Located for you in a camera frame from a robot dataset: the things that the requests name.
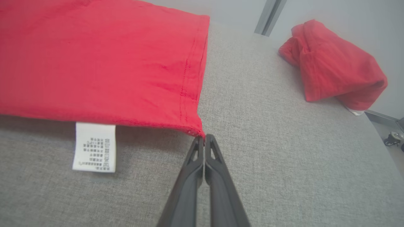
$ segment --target crumpled red t-shirt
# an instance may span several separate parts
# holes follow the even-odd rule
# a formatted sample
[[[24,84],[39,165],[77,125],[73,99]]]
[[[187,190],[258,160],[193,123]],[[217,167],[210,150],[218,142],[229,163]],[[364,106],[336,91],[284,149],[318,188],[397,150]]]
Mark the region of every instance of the crumpled red t-shirt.
[[[208,16],[133,0],[3,0],[0,20],[0,114],[204,135]]]
[[[367,110],[387,87],[375,58],[311,20],[292,28],[279,54],[300,68],[307,101],[335,96],[352,110]]]

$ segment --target white wall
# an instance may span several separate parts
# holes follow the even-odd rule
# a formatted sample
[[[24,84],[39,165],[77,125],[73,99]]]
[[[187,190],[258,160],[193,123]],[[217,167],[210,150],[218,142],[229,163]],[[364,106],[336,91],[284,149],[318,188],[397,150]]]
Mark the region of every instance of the white wall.
[[[370,109],[404,118],[404,0],[287,0],[269,37],[281,46],[310,19],[376,58],[389,85]]]
[[[266,0],[145,0],[159,6],[176,8],[198,15],[209,15],[211,21],[254,32]]]

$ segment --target floor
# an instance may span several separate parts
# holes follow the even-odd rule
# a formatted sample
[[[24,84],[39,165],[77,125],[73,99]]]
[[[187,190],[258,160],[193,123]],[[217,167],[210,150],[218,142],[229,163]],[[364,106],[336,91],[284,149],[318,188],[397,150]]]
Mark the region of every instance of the floor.
[[[379,133],[382,139],[381,143],[383,143],[383,140],[389,136],[391,131],[402,132],[398,126],[397,127],[394,127],[394,125],[386,126],[385,124],[380,124],[377,122],[372,122],[372,124],[374,125],[374,127],[376,128],[377,132]],[[398,171],[404,178],[404,152],[401,150],[401,145],[399,147],[394,145],[386,146],[386,148],[387,151],[390,153],[391,158],[394,160],[394,163],[396,164]]]

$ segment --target clothing label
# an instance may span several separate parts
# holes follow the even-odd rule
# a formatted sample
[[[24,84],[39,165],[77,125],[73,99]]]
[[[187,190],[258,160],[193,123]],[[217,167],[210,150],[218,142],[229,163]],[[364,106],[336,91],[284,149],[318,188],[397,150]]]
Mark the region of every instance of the clothing label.
[[[73,169],[115,172],[115,125],[76,123]]]

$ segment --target gray table surface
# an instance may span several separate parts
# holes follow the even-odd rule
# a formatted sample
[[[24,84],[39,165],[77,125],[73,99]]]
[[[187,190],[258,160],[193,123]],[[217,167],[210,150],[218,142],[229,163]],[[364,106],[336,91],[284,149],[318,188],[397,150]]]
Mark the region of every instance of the gray table surface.
[[[252,226],[404,223],[404,181],[373,125],[306,102],[267,37],[211,23],[198,113]],[[116,139],[116,173],[73,171],[73,122],[0,116],[0,225],[154,226],[193,138],[117,126]],[[209,205],[204,182],[198,226]]]

